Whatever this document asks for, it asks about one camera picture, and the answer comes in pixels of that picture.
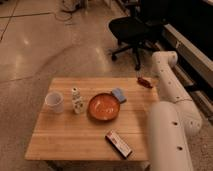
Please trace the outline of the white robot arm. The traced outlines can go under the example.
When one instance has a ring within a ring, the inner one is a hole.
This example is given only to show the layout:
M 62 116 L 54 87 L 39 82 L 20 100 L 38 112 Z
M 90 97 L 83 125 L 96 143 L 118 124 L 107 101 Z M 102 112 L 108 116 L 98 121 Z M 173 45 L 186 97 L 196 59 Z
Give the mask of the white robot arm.
M 150 171 L 194 171 L 187 137 L 201 130 L 201 115 L 172 71 L 177 53 L 158 51 L 152 58 L 167 99 L 154 103 L 148 114 Z

